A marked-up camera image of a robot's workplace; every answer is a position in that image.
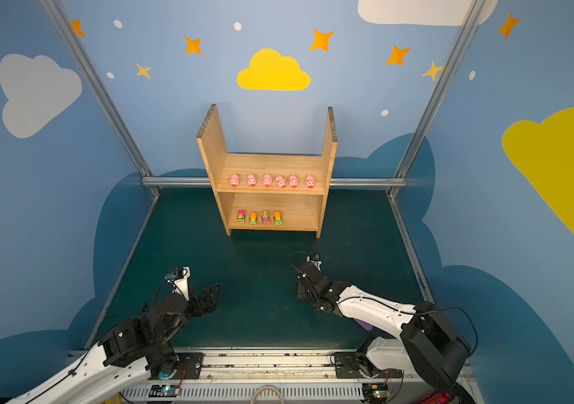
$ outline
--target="white cloud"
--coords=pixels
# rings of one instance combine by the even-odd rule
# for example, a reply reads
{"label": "white cloud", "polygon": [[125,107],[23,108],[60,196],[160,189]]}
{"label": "white cloud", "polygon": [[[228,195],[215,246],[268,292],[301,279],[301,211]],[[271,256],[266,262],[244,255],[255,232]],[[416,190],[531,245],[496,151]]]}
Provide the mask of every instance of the white cloud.
{"label": "white cloud", "polygon": [[[482,24],[498,0],[487,0]],[[461,25],[471,0],[359,0],[359,16],[373,24]]]}
{"label": "white cloud", "polygon": [[8,98],[2,111],[4,125],[20,139],[36,134],[72,105],[83,89],[73,70],[61,69],[42,55],[33,59],[19,54],[4,56],[0,85]]}

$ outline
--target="red light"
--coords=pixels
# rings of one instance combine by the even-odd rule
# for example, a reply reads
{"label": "red light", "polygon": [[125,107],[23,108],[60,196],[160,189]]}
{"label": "red light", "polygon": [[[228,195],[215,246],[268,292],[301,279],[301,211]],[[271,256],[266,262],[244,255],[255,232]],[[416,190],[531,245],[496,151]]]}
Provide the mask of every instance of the red light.
{"label": "red light", "polygon": [[426,398],[423,398],[421,401],[418,401],[416,404],[442,404],[449,402],[449,394],[435,392]]}

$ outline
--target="dark green mat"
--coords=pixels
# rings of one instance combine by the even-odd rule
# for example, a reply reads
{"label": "dark green mat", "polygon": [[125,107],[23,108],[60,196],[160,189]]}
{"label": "dark green mat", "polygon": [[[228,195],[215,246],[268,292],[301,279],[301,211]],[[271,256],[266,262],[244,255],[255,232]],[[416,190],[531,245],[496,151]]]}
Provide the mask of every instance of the dark green mat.
{"label": "dark green mat", "polygon": [[[136,316],[170,268],[190,266],[189,285],[220,283],[216,312],[191,320],[179,346],[356,348],[369,335],[354,320],[296,299],[293,251],[321,254],[321,269],[366,292],[421,302],[420,288],[383,191],[332,190],[321,238],[293,231],[233,230],[229,237],[210,189],[163,190],[97,335]],[[304,254],[293,254],[298,266]],[[163,285],[161,295],[170,291]]]}

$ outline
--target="purple object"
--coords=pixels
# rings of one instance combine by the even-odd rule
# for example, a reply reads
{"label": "purple object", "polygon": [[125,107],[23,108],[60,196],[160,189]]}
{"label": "purple object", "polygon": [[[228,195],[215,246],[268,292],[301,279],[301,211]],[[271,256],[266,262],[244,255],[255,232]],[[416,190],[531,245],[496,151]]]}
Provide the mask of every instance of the purple object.
{"label": "purple object", "polygon": [[362,326],[366,331],[372,330],[372,324],[368,324],[365,321],[361,321],[359,319],[354,319],[360,326]]}

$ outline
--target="lower shelf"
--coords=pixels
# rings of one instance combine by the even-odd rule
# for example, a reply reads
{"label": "lower shelf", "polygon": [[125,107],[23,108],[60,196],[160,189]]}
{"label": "lower shelf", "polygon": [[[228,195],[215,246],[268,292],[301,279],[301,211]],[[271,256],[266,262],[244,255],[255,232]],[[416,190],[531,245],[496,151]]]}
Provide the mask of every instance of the lower shelf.
{"label": "lower shelf", "polygon": [[[253,193],[227,193],[222,197],[222,205],[231,206],[227,225],[229,229],[245,230],[291,230],[291,231],[318,231],[319,215],[323,206],[323,195],[277,195]],[[231,198],[232,203],[225,203],[224,199]],[[244,210],[246,218],[244,223],[237,222],[238,211]],[[262,224],[262,211],[269,211],[271,224]],[[274,212],[280,211],[283,224],[274,224]],[[249,224],[251,212],[258,214],[258,224]]]}

